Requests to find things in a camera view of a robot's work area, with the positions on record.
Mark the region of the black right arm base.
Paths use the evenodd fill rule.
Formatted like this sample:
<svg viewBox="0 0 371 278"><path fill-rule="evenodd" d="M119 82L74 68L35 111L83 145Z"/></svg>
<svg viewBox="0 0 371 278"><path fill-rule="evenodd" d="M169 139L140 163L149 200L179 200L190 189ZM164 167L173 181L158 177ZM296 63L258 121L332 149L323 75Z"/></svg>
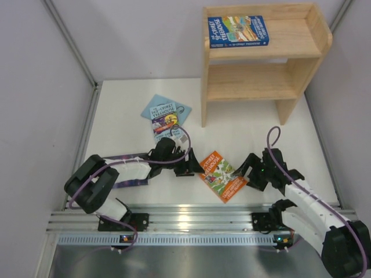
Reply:
<svg viewBox="0 0 371 278"><path fill-rule="evenodd" d="M252 213L252 227L256 232L264 235L277 231L278 227L269 213Z"/></svg>

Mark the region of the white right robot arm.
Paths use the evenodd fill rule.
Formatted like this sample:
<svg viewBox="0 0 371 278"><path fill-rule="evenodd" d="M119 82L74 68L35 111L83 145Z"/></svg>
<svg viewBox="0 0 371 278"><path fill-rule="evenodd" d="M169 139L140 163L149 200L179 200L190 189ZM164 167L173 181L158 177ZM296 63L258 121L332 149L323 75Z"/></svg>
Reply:
<svg viewBox="0 0 371 278"><path fill-rule="evenodd" d="M233 175L246 177L259 191L272 185L284 196L266 213L253 213L254 231L293 230L317 252L331 277L363 276L370 269L368 227L324 202L299 171L288 169L278 148L265 148L261 157L250 153Z"/></svg>

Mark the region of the blue 91-storey treehouse book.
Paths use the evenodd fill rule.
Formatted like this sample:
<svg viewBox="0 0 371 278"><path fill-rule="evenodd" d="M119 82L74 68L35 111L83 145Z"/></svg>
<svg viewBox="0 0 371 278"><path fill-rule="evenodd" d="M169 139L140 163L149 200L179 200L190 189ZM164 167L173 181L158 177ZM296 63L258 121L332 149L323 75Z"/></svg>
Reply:
<svg viewBox="0 0 371 278"><path fill-rule="evenodd" d="M270 37L262 16L208 17L211 49L268 46Z"/></svg>

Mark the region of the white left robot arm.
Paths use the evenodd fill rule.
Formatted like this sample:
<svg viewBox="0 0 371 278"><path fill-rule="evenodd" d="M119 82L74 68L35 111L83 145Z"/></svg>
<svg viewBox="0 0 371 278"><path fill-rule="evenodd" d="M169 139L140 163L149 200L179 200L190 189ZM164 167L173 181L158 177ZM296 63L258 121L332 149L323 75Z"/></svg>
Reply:
<svg viewBox="0 0 371 278"><path fill-rule="evenodd" d="M163 169L173 170L177 177L194 176L205 171L192 148L183 149L172 138L162 138L148 153L132 158L90 156L67 180L64 191L85 213L103 216L111 221L129 223L130 208L108 196L116 184L148 181Z"/></svg>

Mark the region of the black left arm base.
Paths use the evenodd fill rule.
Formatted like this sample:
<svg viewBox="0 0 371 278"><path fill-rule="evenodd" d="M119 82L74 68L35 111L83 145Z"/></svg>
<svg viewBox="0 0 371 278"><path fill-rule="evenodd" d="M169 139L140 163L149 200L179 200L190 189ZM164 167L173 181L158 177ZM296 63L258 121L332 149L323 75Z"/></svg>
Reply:
<svg viewBox="0 0 371 278"><path fill-rule="evenodd" d="M143 232L147 229L149 224L149 214L147 213L132 213L132 215L128 218L126 217L124 222L128 225L132 226L138 232ZM103 218L99 221L98 231L100 232L122 232L128 231L130 232L131 229L128 227L122 226L121 224L117 224L116 222L112 222Z"/></svg>

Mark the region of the orange 78-storey treehouse book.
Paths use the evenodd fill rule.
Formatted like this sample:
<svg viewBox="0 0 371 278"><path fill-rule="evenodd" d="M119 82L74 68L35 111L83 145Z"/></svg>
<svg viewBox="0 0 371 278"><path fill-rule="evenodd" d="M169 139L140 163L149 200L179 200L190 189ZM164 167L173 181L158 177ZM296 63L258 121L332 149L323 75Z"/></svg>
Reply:
<svg viewBox="0 0 371 278"><path fill-rule="evenodd" d="M235 169L217 151L213 151L200 165L204 170L199 174L201 180L223 203L229 202L249 182L234 175Z"/></svg>

